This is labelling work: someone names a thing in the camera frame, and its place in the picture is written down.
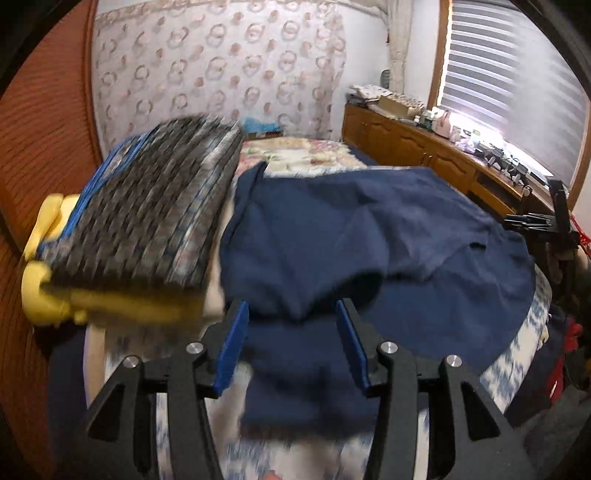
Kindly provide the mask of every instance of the metal screw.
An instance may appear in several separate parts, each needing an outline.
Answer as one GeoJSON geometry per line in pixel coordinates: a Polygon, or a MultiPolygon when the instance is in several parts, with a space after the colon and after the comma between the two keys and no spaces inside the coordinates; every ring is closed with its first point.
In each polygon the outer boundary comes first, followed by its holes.
{"type": "Polygon", "coordinates": [[[398,345],[396,345],[394,342],[384,342],[379,347],[384,353],[391,354],[398,352],[398,345]]]}
{"type": "Polygon", "coordinates": [[[445,361],[450,367],[459,367],[462,364],[462,359],[457,355],[448,355],[445,361]]]}
{"type": "Polygon", "coordinates": [[[139,358],[135,355],[126,356],[123,360],[123,366],[125,368],[135,368],[139,365],[139,358]]]}
{"type": "Polygon", "coordinates": [[[193,342],[188,344],[185,350],[191,355],[197,355],[198,353],[203,352],[203,344],[199,342],[193,342]]]}

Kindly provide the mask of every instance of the blue gripper pad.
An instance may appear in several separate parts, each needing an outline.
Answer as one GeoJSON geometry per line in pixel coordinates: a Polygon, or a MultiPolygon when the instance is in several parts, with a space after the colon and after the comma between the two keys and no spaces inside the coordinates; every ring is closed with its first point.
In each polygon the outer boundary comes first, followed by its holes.
{"type": "Polygon", "coordinates": [[[217,358],[216,379],[213,383],[213,389],[217,395],[221,395],[232,382],[234,369],[246,338],[248,318],[248,303],[242,301],[238,306],[232,326],[226,335],[226,340],[217,358]]]}
{"type": "Polygon", "coordinates": [[[357,388],[363,393],[366,393],[370,385],[368,360],[342,300],[339,300],[336,304],[336,314],[336,327],[339,331],[340,342],[343,345],[347,362],[349,363],[349,370],[357,388]]]}

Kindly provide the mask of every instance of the blue patterned sheet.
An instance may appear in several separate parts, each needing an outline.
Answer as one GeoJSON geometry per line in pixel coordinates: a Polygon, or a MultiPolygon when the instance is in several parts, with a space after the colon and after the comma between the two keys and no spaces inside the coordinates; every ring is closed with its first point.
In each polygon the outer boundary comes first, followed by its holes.
{"type": "MultiPolygon", "coordinates": [[[[292,169],[289,173],[283,170],[283,167],[274,168],[271,160],[266,174],[330,174],[342,171],[343,165],[332,168],[316,167],[313,173],[305,168],[299,171],[292,169]]],[[[481,383],[501,411],[505,411],[515,397],[545,331],[552,293],[546,277],[538,267],[535,268],[535,281],[536,289],[530,310],[515,339],[505,353],[480,376],[481,383]]],[[[205,328],[205,323],[195,325],[191,330],[170,326],[109,327],[105,338],[105,380],[127,355],[139,355],[144,360],[170,355],[176,348],[184,346],[189,338],[194,339],[195,334],[202,335],[205,328]]],[[[371,448],[371,434],[335,442],[317,436],[293,437],[273,431],[240,431],[240,417],[244,411],[246,389],[251,378],[250,367],[241,363],[236,369],[231,386],[222,397],[218,400],[206,400],[213,439],[226,480],[363,478],[371,448]]],[[[428,415],[423,411],[417,425],[416,480],[427,476],[428,428],[428,415]]],[[[159,394],[157,398],[157,445],[160,478],[172,480],[165,394],[159,394]]]]}

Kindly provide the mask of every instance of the curtain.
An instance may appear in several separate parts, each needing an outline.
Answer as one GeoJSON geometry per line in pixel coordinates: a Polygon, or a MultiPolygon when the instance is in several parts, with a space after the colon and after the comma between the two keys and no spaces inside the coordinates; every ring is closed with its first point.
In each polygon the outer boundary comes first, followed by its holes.
{"type": "Polygon", "coordinates": [[[345,58],[330,2],[158,0],[98,15],[93,90],[103,154],[199,112],[326,138],[345,58]]]}
{"type": "Polygon", "coordinates": [[[495,129],[569,185],[586,96],[545,35],[506,0],[454,0],[441,105],[495,129]]]}
{"type": "Polygon", "coordinates": [[[388,0],[388,29],[390,36],[389,90],[393,92],[404,93],[404,69],[407,61],[412,19],[412,0],[388,0]]]}

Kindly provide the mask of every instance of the cabinet door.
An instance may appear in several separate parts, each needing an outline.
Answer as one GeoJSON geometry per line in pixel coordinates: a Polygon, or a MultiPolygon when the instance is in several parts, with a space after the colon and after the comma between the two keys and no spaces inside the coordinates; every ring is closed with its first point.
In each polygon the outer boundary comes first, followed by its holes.
{"type": "Polygon", "coordinates": [[[461,154],[452,151],[436,151],[429,166],[438,176],[462,193],[467,193],[470,182],[476,174],[476,167],[468,160],[464,160],[461,154]]]}
{"type": "Polygon", "coordinates": [[[365,122],[362,149],[380,165],[392,163],[392,137],[395,135],[392,120],[380,117],[376,113],[370,115],[365,122]]]}
{"type": "Polygon", "coordinates": [[[365,113],[361,108],[347,105],[345,107],[345,118],[343,119],[343,142],[360,148],[362,143],[362,130],[364,128],[363,120],[365,113]]]}
{"type": "Polygon", "coordinates": [[[416,134],[402,127],[400,135],[392,148],[391,165],[400,167],[418,167],[427,162],[429,140],[424,135],[416,134]]]}

